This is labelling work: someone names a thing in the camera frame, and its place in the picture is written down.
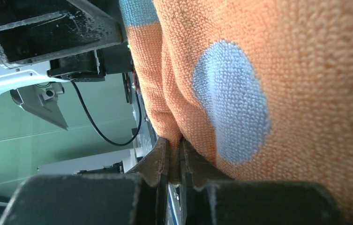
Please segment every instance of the orange towel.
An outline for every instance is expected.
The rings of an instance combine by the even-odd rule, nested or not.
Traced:
[[[353,223],[353,0],[120,7],[160,136],[239,180],[322,183]]]

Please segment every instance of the metal bar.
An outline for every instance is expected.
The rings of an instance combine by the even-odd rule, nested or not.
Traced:
[[[181,213],[180,213],[180,205],[178,200],[175,198],[174,194],[176,194],[175,187],[172,187],[171,184],[168,185],[168,202],[169,208],[171,209],[171,215],[173,219],[174,225],[180,225],[182,222]]]
[[[52,21],[64,18],[66,16],[67,16],[66,12],[47,13],[47,14],[35,16],[35,17],[29,18],[29,19],[20,20],[17,22],[11,22],[11,23],[8,23],[5,25],[1,25],[0,31],[10,30],[10,29],[14,29],[17,27],[27,26],[27,25],[36,24],[36,23],[52,22]]]

